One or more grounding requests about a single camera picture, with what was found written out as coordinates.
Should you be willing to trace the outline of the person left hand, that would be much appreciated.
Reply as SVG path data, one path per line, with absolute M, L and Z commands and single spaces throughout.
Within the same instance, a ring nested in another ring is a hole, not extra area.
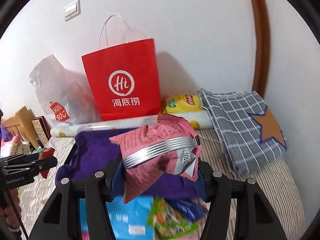
M 1 239 L 22 239 L 19 220 L 10 201 L 1 191 Z

